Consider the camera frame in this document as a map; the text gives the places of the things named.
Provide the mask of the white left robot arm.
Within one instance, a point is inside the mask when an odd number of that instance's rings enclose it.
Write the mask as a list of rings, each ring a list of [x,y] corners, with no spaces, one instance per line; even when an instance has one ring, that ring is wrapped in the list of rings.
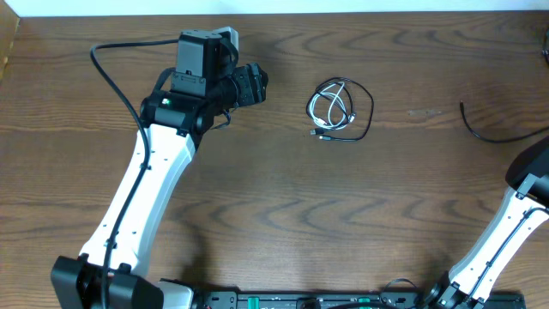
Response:
[[[240,65],[231,27],[187,29],[175,39],[177,60],[164,69],[139,108],[130,163],[105,216],[75,258],[59,257],[51,283],[63,308],[191,308],[182,282],[147,280],[166,206],[217,116],[266,98],[268,75]]]

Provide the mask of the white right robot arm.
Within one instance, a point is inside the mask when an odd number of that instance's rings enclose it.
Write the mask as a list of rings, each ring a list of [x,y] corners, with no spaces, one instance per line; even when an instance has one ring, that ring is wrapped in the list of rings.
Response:
[[[420,308],[485,308],[495,281],[529,235],[548,221],[548,139],[511,163],[501,205],[468,254],[423,297]]]

